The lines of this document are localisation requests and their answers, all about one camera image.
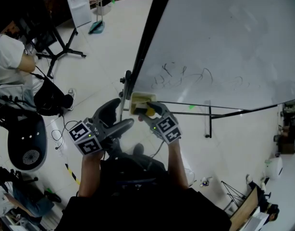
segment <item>desk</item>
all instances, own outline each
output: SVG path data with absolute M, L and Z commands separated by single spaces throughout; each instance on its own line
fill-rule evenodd
M 232 222 L 230 231 L 238 230 L 249 218 L 252 211 L 258 206 L 258 191 L 253 189 L 242 205 L 234 212 L 230 220 Z

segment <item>hazard stripe tape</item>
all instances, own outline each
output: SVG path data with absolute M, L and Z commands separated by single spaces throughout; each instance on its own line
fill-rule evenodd
M 74 178 L 74 180 L 76 181 L 76 183 L 78 185 L 80 185 L 80 180 L 76 178 L 76 175 L 71 171 L 71 169 L 69 168 L 68 164 L 65 164 L 67 171 L 70 173 L 70 175 Z

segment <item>whiteboard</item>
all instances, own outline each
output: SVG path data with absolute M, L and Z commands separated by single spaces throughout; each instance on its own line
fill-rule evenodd
M 136 91 L 240 109 L 295 99 L 295 0 L 169 0 Z

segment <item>person's elbow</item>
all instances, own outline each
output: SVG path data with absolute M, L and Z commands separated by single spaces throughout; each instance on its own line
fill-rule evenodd
M 36 69 L 36 63 L 32 56 L 23 55 L 18 69 L 27 73 L 32 73 Z

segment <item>white tile floor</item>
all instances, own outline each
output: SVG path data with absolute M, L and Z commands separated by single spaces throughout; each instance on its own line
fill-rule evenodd
M 118 97 L 123 85 L 119 79 L 126 70 L 132 70 L 141 35 L 148 16 L 152 0 L 122 0 L 113 4 L 112 11 L 104 17 L 106 23 L 102 34 L 88 34 L 92 23 L 78 28 L 78 35 L 71 44 L 73 50 L 83 51 L 85 59 L 77 55 L 60 58 L 55 64 L 53 74 L 55 84 L 67 92 L 70 87 L 76 89 L 75 108 L 65 115 L 65 121 L 81 120 L 92 116 L 98 107 Z M 93 22 L 96 16 L 92 11 Z M 66 43 L 73 30 L 72 22 L 58 27 Z M 58 53 L 58 43 L 50 47 Z M 42 59 L 37 64 L 45 72 L 48 62 Z M 206 113 L 205 107 L 195 107 L 191 111 L 187 105 L 168 105 L 172 111 Z M 223 114 L 232 110 L 217 109 Z M 197 182 L 193 185 L 206 197 L 220 207 L 226 206 L 228 200 L 221 187 L 221 180 L 246 192 L 245 176 L 251 174 L 258 181 L 264 169 L 264 160 L 275 150 L 273 135 L 277 131 L 277 108 L 255 112 L 242 116 L 221 118 L 213 121 L 213 138 L 204 137 L 208 127 L 207 117 L 177 115 L 183 136 L 181 139 L 185 168 L 195 174 Z M 45 164 L 35 172 L 44 187 L 50 188 L 62 198 L 67 205 L 71 196 L 78 191 L 78 184 L 68 173 L 65 163 L 80 179 L 81 154 L 64 135 L 63 155 L 55 150 L 56 142 L 51 139 L 51 131 L 63 129 L 62 118 L 45 117 L 48 135 L 48 155 Z M 137 143 L 145 147 L 145 154 L 156 152 L 161 141 L 150 134 L 144 123 L 135 122 L 124 134 L 121 146 L 124 151 L 131 151 Z M 168 150 L 164 145 L 155 159 L 168 163 Z M 12 168 L 7 153 L 7 131 L 0 128 L 0 166 Z M 200 179 L 213 177 L 210 186 L 200 188 Z M 61 216 L 61 205 L 55 207 L 55 213 Z

